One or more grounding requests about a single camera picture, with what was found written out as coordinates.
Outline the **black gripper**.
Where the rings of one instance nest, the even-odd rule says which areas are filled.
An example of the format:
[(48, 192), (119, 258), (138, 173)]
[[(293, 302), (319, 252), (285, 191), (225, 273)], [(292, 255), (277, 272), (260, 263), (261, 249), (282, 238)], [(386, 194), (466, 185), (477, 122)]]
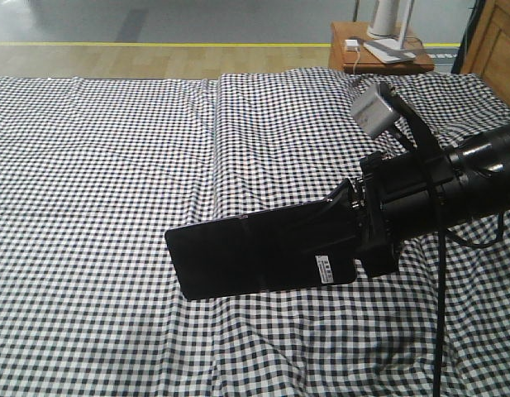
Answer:
[[(439, 192), (449, 181), (449, 161), (438, 156), (424, 161), (405, 153), (390, 159), (376, 151), (360, 160), (365, 217), (356, 257), (368, 277), (398, 270), (404, 241), (444, 226)], [(324, 248), (354, 241), (359, 233), (355, 191), (344, 179), (324, 199), (286, 208), (277, 228), (287, 248)]]

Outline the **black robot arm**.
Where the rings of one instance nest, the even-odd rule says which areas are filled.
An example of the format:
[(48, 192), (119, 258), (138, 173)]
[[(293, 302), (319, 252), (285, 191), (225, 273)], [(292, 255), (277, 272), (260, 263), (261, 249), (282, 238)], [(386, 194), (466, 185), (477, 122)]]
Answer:
[(293, 208), (278, 229), (280, 252), (320, 265), (323, 284), (354, 281), (355, 260), (369, 278), (393, 273), (406, 240), (510, 209), (510, 125), (360, 166), (360, 179)]

